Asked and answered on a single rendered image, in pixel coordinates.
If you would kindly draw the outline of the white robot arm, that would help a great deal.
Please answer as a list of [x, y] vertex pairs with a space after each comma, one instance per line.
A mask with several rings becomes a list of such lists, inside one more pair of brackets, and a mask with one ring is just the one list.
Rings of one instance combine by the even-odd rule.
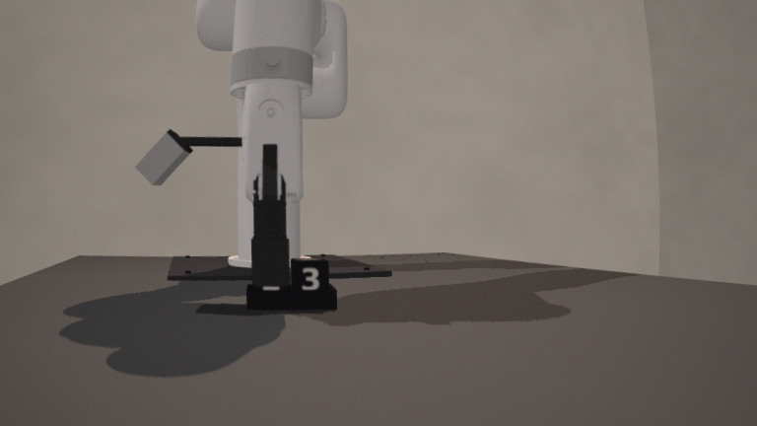
[[[334, 118], [344, 111], [347, 18], [339, 0], [198, 0], [195, 27], [207, 48], [233, 51], [231, 86], [253, 79], [301, 81], [312, 86], [312, 95], [302, 99], [303, 119]], [[189, 146], [238, 147], [239, 256], [228, 262], [251, 268], [253, 204], [244, 189], [241, 99], [236, 107], [238, 137], [180, 137], [169, 129], [135, 168], [151, 185], [162, 185], [193, 151]]]

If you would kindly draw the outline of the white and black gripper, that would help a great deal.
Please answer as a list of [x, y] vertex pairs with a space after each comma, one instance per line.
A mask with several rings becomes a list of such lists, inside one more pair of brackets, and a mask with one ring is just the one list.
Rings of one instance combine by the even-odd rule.
[[233, 84], [231, 95], [242, 99], [243, 180], [245, 197], [251, 202], [252, 194], [253, 200], [252, 284], [286, 287], [286, 196], [292, 203], [304, 197], [302, 99], [312, 95], [312, 86], [289, 79], [253, 79]]

